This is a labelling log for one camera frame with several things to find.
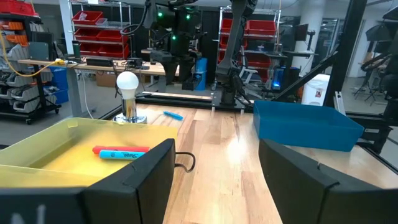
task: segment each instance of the blue plastic tray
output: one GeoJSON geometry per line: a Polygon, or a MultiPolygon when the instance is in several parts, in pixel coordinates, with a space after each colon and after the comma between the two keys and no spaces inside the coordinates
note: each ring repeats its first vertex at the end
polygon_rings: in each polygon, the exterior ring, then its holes
{"type": "Polygon", "coordinates": [[[353,149],[364,131],[333,108],[295,103],[255,101],[253,120],[260,139],[345,152],[353,149]]]}

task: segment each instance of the red marker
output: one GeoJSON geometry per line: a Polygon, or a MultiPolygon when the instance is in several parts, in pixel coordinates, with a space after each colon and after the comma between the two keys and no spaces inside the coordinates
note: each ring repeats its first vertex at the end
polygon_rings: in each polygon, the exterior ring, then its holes
{"type": "Polygon", "coordinates": [[[128,152],[148,152],[147,146],[95,146],[94,154],[99,154],[101,150],[128,151],[128,152]]]}

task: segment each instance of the cardboard box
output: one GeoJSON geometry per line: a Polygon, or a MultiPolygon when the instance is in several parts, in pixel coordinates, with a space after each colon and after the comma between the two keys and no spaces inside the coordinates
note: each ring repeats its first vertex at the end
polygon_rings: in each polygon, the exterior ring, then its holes
{"type": "Polygon", "coordinates": [[[114,88],[116,84],[116,75],[113,72],[98,71],[95,73],[95,78],[98,86],[114,88]]]}

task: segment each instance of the workbench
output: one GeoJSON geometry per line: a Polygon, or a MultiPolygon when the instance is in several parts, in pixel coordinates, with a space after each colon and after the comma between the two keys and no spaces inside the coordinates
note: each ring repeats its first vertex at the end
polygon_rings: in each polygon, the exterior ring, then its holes
{"type": "MultiPolygon", "coordinates": [[[[125,60],[115,60],[117,63],[115,69],[117,72],[125,71],[125,67],[122,64],[125,60]]],[[[18,63],[29,64],[29,65],[43,65],[46,66],[51,62],[48,61],[39,61],[39,60],[18,60],[18,63]]],[[[105,71],[105,72],[114,72],[113,67],[102,67],[102,66],[92,66],[87,65],[86,63],[81,64],[68,64],[68,65],[52,65],[54,67],[62,67],[67,68],[67,78],[68,78],[68,95],[72,108],[72,116],[73,117],[82,117],[85,115],[85,110],[81,108],[80,104],[80,94],[76,76],[76,69],[79,70],[91,70],[91,71],[105,71]]],[[[165,72],[161,64],[157,63],[156,65],[151,65],[150,63],[146,63],[145,66],[149,66],[148,70],[138,70],[138,69],[129,69],[129,71],[134,72],[136,75],[150,75],[151,76],[151,84],[154,84],[154,75],[159,76],[159,80],[157,81],[158,91],[165,92],[166,89],[166,77],[165,72]]]]}
{"type": "MultiPolygon", "coordinates": [[[[138,111],[148,124],[178,128],[176,151],[197,158],[193,172],[175,169],[164,223],[282,223],[262,174],[252,114],[140,104],[138,111]]],[[[398,187],[398,176],[359,146],[351,152],[291,148],[378,187],[398,187]]],[[[176,162],[190,167],[192,159],[177,156],[176,162]]]]}

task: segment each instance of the white bucket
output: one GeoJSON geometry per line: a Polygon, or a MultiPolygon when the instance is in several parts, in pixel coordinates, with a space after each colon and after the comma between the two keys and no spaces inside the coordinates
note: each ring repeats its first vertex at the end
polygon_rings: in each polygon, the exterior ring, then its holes
{"type": "Polygon", "coordinates": [[[303,105],[322,106],[329,84],[329,75],[319,74],[304,85],[303,105]]]}

